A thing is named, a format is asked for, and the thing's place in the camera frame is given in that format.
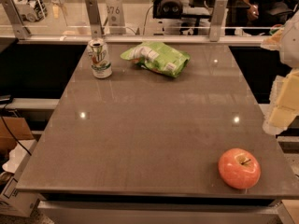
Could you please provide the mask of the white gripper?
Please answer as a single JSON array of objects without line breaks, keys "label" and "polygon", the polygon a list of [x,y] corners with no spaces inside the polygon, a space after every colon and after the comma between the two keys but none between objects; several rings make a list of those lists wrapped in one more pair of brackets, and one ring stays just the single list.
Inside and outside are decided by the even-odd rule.
[{"label": "white gripper", "polygon": [[[262,49],[279,50],[280,61],[299,68],[299,11],[261,43]],[[276,76],[270,91],[270,105],[264,115],[263,130],[268,134],[286,131],[299,115],[299,69]]]}]

